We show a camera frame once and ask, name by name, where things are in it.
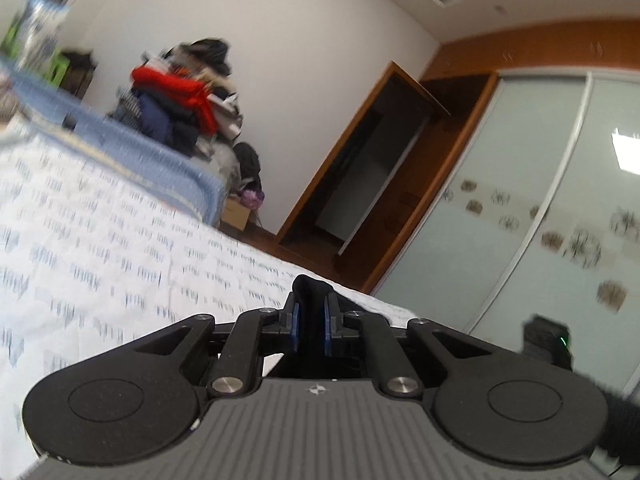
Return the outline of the cardboard box on floor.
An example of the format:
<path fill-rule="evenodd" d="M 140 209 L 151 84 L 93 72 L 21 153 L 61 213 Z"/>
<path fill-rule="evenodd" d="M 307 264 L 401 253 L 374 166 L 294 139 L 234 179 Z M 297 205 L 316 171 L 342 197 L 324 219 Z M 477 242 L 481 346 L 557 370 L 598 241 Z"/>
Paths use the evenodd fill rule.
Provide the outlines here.
<path fill-rule="evenodd" d="M 252 211 L 244 206 L 238 196 L 228 196 L 220 218 L 220 226 L 227 230 L 243 232 L 250 221 Z"/>

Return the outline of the frosted sliding wardrobe door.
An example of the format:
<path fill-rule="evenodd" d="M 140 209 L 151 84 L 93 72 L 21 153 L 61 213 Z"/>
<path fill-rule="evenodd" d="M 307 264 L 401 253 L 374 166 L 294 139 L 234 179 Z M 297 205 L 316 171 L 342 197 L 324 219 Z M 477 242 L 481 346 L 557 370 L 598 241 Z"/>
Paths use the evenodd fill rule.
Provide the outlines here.
<path fill-rule="evenodd" d="M 379 300 L 518 350 L 565 324 L 578 372 L 639 390 L 639 81 L 501 79 Z"/>

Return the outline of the floral pillow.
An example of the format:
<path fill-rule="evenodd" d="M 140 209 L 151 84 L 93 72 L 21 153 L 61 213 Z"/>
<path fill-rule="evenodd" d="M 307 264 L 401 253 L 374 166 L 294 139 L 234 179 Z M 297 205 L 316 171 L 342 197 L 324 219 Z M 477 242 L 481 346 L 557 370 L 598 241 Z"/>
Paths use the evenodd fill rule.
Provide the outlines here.
<path fill-rule="evenodd" d="M 61 33 L 69 10 L 67 6 L 50 0 L 27 0 L 17 35 L 24 51 L 32 47 L 45 32 L 54 32 L 59 28 Z"/>

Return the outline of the green plastic stool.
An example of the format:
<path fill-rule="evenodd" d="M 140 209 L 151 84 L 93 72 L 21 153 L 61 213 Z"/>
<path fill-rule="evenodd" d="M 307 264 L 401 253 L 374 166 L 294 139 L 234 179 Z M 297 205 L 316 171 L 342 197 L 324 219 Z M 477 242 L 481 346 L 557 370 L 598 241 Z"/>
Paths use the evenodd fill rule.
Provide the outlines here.
<path fill-rule="evenodd" d="M 58 50 L 58 34 L 60 29 L 54 32 L 45 32 L 44 36 L 32 47 L 24 51 L 18 41 L 18 29 L 21 18 L 15 14 L 14 18 L 1 41 L 1 53 L 14 61 L 20 70 L 28 70 L 39 75 L 48 84 L 58 87 L 66 74 L 70 61 Z"/>

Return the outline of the pile of folded clothes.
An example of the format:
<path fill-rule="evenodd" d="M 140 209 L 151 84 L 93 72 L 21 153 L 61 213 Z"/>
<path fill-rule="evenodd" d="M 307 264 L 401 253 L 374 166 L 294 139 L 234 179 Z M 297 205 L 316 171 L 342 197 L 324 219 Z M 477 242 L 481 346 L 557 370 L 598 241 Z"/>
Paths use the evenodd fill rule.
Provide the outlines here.
<path fill-rule="evenodd" d="M 188 157 L 210 156 L 216 141 L 234 143 L 243 114 L 228 52 L 226 40 L 205 38 L 143 53 L 110 117 Z"/>

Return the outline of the black pants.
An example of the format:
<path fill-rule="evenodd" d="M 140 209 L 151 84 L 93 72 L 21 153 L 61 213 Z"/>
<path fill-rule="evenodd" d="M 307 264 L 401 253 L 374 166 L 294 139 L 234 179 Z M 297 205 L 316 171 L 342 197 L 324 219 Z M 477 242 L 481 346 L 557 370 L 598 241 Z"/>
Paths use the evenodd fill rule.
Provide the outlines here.
<path fill-rule="evenodd" d="M 323 351 L 323 298 L 329 292 L 333 292 L 332 356 L 327 357 Z M 299 337 L 297 351 L 293 351 L 291 316 L 296 301 L 299 303 Z M 405 359 L 384 315 L 361 307 L 326 282 L 303 274 L 296 276 L 284 312 L 288 315 L 288 346 L 285 350 L 288 358 L 305 363 L 317 362 L 321 366 L 367 360 L 395 363 Z"/>

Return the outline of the wooden door frame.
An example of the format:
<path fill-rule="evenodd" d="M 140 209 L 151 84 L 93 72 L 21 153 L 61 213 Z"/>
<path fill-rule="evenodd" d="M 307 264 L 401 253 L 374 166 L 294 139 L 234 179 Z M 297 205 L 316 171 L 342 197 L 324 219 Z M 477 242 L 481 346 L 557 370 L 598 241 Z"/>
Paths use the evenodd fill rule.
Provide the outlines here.
<path fill-rule="evenodd" d="M 326 278 L 370 292 L 434 203 L 498 77 L 417 81 L 386 67 L 277 234 Z"/>

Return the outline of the white script-print bedsheet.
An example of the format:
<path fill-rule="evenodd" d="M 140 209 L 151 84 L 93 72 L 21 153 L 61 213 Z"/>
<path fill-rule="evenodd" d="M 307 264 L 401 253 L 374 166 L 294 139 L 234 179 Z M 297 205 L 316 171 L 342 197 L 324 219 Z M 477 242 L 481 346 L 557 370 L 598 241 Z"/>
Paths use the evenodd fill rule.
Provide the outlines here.
<path fill-rule="evenodd" d="M 300 267 L 170 208 L 77 148 L 14 119 L 1 136 L 1 474 L 42 463 L 23 404 L 48 375 L 199 313 L 280 308 Z M 363 387 L 299 382 L 194 420 L 148 479 L 410 479 L 408 420 Z"/>

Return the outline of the dark bag by wall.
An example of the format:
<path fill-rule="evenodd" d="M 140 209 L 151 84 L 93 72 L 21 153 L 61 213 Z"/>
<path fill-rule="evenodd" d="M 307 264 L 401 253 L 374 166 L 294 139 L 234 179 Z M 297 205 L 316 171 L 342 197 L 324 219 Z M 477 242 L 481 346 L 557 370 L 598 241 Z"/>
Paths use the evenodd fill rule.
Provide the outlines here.
<path fill-rule="evenodd" d="M 93 80 L 96 66 L 98 66 L 92 56 L 93 52 L 91 50 L 63 50 L 61 55 L 68 61 L 68 66 L 60 82 L 60 88 L 82 100 Z"/>

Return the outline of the black bag beside bed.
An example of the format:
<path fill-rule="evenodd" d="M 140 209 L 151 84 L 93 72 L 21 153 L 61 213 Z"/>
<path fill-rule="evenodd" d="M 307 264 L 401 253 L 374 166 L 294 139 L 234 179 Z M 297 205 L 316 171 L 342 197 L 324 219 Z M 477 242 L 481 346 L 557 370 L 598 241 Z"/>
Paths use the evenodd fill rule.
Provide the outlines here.
<path fill-rule="evenodd" d="M 259 156 L 255 149 L 246 142 L 235 144 L 233 151 L 240 165 L 240 202 L 244 207 L 255 211 L 262 206 L 265 199 L 262 180 L 260 180 L 262 166 L 260 166 Z"/>

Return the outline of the blue dotted blanket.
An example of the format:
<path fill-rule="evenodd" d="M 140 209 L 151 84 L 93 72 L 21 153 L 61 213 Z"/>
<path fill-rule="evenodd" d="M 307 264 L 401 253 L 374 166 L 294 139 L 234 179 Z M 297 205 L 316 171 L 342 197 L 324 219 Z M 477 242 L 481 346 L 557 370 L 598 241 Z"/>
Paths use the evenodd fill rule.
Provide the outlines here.
<path fill-rule="evenodd" d="M 98 113 L 41 78 L 20 72 L 7 58 L 1 70 L 35 129 L 113 169 L 152 195 L 214 226 L 221 219 L 226 186 L 194 161 Z"/>

